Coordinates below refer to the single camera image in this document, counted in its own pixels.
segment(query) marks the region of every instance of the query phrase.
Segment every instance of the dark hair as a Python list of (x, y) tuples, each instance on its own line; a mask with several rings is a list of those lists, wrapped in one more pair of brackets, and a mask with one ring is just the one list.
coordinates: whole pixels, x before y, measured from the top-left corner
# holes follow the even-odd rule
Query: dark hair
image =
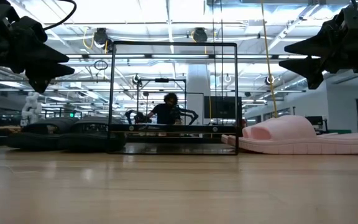
[(167, 102), (169, 99), (173, 99), (173, 104), (177, 105), (178, 104), (178, 97), (176, 94), (174, 93), (168, 93), (164, 96), (164, 102)]

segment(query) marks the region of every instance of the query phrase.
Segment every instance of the wall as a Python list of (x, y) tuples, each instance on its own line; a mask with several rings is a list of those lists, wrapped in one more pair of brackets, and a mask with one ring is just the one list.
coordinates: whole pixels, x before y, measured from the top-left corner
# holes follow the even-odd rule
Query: wall
[(358, 132), (358, 86), (328, 85), (329, 129), (350, 129)]
[[(277, 102), (277, 110), (291, 108), (295, 106), (295, 114), (300, 116), (325, 116), (328, 119), (328, 100), (325, 82), (317, 90), (307, 90), (306, 93), (290, 93), (284, 101)], [(270, 113), (274, 110), (273, 103), (269, 102), (268, 106), (259, 106), (248, 110), (246, 118)]]

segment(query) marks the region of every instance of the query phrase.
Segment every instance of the hanging rope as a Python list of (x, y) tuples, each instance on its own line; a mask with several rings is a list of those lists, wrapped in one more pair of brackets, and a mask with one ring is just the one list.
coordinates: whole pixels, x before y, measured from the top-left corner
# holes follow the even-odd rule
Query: hanging rope
[(267, 46), (264, 0), (260, 0), (260, 3), (262, 5), (262, 19), (263, 19), (263, 23), (264, 23), (264, 36), (265, 36), (265, 48), (266, 48), (266, 61), (267, 61), (268, 80), (269, 80), (269, 83), (270, 83), (270, 92), (271, 92), (272, 98), (273, 98), (274, 117), (277, 118), (277, 105), (276, 105), (276, 99), (275, 99), (275, 96), (274, 96), (273, 76), (272, 76), (272, 73), (270, 71), (269, 48)]

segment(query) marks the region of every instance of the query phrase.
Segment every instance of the black shirt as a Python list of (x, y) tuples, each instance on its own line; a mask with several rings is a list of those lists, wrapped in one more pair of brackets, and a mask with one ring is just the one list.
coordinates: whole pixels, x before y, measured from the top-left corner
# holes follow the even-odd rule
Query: black shirt
[(180, 119), (180, 117), (173, 116), (171, 113), (172, 108), (173, 106), (170, 106), (166, 103), (162, 103), (154, 107), (152, 113), (157, 114), (158, 124), (175, 124), (175, 120)]

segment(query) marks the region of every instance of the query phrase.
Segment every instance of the yellow cable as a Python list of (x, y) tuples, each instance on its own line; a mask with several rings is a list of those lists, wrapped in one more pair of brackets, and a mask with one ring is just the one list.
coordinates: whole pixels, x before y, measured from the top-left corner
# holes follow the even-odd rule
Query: yellow cable
[(106, 44), (104, 45), (104, 53), (106, 54), (107, 53), (107, 40), (106, 40)]
[(265, 48), (266, 48), (266, 60), (267, 60), (267, 70), (268, 70), (268, 80), (270, 82), (270, 92), (273, 98), (273, 105), (274, 105), (274, 117), (277, 118), (277, 105), (276, 99), (274, 97), (274, 87), (273, 87), (273, 77), (270, 71), (270, 60), (269, 60), (269, 48), (267, 46), (267, 35), (266, 35), (266, 24), (265, 24), (265, 10), (264, 10), (264, 0), (260, 0), (260, 4), (262, 5), (262, 18), (264, 24), (264, 36), (265, 36)]
[(93, 41), (94, 41), (94, 33), (92, 34), (92, 44), (90, 47), (87, 46), (87, 44), (85, 43), (85, 35), (86, 35), (86, 31), (88, 30), (88, 28), (85, 28), (85, 31), (84, 31), (84, 38), (82, 39), (82, 42), (84, 43), (84, 46), (87, 48), (87, 49), (92, 49), (93, 47)]
[(196, 42), (196, 41), (194, 40), (193, 35), (194, 35), (194, 31), (193, 31), (193, 32), (191, 32), (191, 39), (193, 40), (193, 42)]
[(212, 120), (212, 103), (211, 103), (211, 92), (209, 92), (209, 122), (211, 122), (211, 120)]

